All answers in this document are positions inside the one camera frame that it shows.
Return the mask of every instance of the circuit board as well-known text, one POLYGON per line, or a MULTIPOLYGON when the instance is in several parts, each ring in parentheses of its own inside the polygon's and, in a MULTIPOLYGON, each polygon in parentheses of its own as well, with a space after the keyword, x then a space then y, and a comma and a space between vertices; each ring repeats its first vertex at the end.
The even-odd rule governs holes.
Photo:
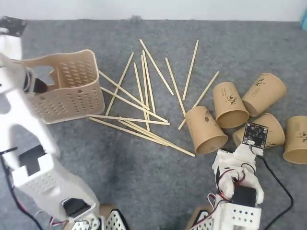
POLYGON ((247 122, 245 126, 243 144, 264 149, 269 128, 252 122, 247 122))

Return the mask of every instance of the blue object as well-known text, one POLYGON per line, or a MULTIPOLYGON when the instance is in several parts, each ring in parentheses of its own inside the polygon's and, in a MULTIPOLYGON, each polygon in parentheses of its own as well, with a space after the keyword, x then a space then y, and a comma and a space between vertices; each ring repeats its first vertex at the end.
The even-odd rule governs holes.
POLYGON ((302 22, 301 22, 302 30, 307 30, 307 11, 305 12, 302 22))

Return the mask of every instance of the black cable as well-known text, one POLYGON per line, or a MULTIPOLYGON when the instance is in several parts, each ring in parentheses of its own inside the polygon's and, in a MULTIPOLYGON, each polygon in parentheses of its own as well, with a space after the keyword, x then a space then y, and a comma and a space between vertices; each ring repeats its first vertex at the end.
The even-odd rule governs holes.
POLYGON ((283 183, 277 178, 277 176, 275 175, 275 173, 273 172, 273 170, 269 167, 268 163, 266 162, 266 160, 264 159, 264 157, 257 155, 257 157, 259 157, 260 159, 263 160, 263 163, 265 165, 265 167, 267 167, 267 169, 270 171, 270 173, 272 174, 272 176, 274 177, 274 179, 278 182, 278 184, 283 188, 283 190, 287 193, 287 195, 289 196, 290 200, 291 200, 291 204, 288 208, 286 208, 284 211, 282 211, 280 214, 278 214, 265 228, 264 230, 267 230, 270 228, 270 226, 275 223, 281 216, 283 216, 286 212, 288 212, 294 205, 294 200, 292 195, 290 194, 290 192, 288 191, 288 189, 283 185, 283 183))
POLYGON ((38 221, 30 214, 28 213, 26 210, 23 209, 23 207, 19 204, 18 202, 18 199, 16 197, 16 194, 12 188, 12 184, 10 182, 10 172, 9 172, 9 169, 5 166, 5 163, 4 163, 4 159, 3 159, 3 154, 4 153, 7 153, 7 152, 10 152, 10 151, 13 151, 13 150, 16 150, 17 148, 12 148, 12 149, 9 149, 7 151, 4 151, 4 152, 0 152, 0 161, 1 161, 1 165, 2 165, 2 168, 3 168, 3 171, 4 171, 4 174, 5 174, 5 180, 6 180, 6 183, 8 185, 8 188, 9 188, 9 191, 13 197, 13 200, 16 204, 16 206, 18 207, 18 209, 24 213, 26 216, 28 216, 31 220, 33 220, 33 222, 37 225, 37 228, 39 230, 43 230, 42 226, 38 223, 38 221))
POLYGON ((255 169, 254 169, 254 167, 253 167, 253 166, 251 166, 251 165, 250 165, 250 164, 248 164, 248 163, 243 163, 243 164, 241 164, 241 167, 242 167, 243 165, 248 165, 249 167, 251 167, 251 168, 252 168, 252 170, 254 171, 254 175, 256 175, 256 171, 255 171, 255 169))

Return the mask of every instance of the plastic basket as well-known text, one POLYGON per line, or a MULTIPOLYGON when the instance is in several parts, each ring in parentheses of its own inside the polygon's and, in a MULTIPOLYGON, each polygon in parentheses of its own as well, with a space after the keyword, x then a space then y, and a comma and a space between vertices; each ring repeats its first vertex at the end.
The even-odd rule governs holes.
POLYGON ((93 51, 53 54, 23 60, 23 63, 30 68, 53 67, 50 75, 54 85, 49 85, 46 93, 28 96, 33 108, 47 124, 100 114, 105 109, 93 51))

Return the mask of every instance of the brown paper cup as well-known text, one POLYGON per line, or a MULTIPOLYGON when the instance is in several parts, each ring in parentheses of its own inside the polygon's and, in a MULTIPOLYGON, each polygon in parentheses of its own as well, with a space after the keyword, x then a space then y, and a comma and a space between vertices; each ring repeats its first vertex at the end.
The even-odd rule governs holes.
MULTIPOLYGON (((253 123, 266 126, 269 128, 267 142, 265 148, 283 145, 284 143, 284 132, 279 121, 272 114, 264 114, 253 123)), ((245 127, 237 130, 232 134, 236 146, 242 143, 245 127)))
POLYGON ((186 121, 196 154, 207 154, 222 147, 228 140, 204 106, 197 106, 186 114, 186 121))
POLYGON ((222 82, 213 89, 216 122, 221 128, 235 128, 247 122, 249 113, 232 82, 222 82))
POLYGON ((307 164, 307 116, 287 120, 283 157, 291 163, 307 164))
POLYGON ((286 93, 287 88, 278 77, 271 73, 262 73, 243 96, 242 101, 250 116, 255 117, 285 96, 286 93))

